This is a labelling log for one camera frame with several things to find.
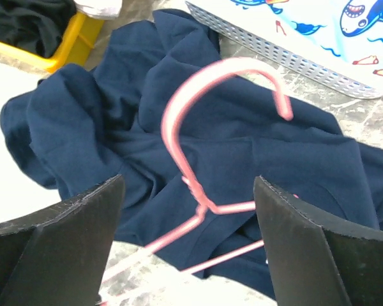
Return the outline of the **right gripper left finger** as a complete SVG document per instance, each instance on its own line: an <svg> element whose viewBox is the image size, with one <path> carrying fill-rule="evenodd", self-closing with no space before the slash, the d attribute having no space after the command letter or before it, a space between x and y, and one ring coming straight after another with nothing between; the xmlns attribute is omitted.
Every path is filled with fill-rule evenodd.
<svg viewBox="0 0 383 306"><path fill-rule="evenodd" d="M117 175L0 224L0 305L100 305L124 198Z"/></svg>

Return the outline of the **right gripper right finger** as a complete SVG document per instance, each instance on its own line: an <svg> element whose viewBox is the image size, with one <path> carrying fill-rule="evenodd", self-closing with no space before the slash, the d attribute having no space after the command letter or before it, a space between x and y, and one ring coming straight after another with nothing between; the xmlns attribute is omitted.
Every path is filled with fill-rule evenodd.
<svg viewBox="0 0 383 306"><path fill-rule="evenodd" d="M278 305L383 305L383 231L257 177L260 232Z"/></svg>

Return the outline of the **navy blue t shirt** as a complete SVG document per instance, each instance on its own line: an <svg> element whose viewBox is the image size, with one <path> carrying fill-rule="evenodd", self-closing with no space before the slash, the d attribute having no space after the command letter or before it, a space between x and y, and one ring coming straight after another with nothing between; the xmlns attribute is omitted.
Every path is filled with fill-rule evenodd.
<svg viewBox="0 0 383 306"><path fill-rule="evenodd" d="M195 213L160 124L174 91L220 59L218 35L181 10L112 32L91 71L69 64L1 110L20 170L62 199L109 177L125 179L116 239L146 245ZM334 215L383 230L383 150L343 135L336 119L292 99L283 120L272 92L243 78L210 90L187 114L179 140L216 204L250 201L269 182Z"/></svg>

